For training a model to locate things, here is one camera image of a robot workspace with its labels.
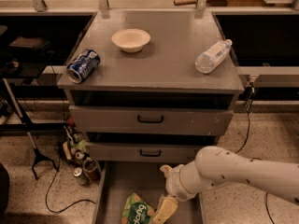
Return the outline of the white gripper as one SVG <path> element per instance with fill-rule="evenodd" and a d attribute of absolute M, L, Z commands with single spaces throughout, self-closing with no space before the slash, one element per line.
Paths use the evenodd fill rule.
<path fill-rule="evenodd" d="M 151 224 L 164 224 L 178 209 L 178 202 L 187 202 L 195 197 L 182 185 L 180 171 L 182 165 L 172 168 L 169 165 L 162 165 L 160 171 L 164 173 L 165 189 L 169 195 L 162 195 L 154 215 L 151 217 Z"/>

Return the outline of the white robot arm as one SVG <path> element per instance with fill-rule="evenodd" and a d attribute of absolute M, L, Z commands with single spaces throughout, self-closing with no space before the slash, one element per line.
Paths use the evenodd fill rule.
<path fill-rule="evenodd" d="M 263 190 L 290 203 L 299 202 L 299 166 L 296 163 L 245 158 L 223 147 L 204 147 L 194 160 L 176 167 L 163 165 L 166 195 L 150 224 L 164 224 L 182 202 L 206 190 L 241 183 Z"/>

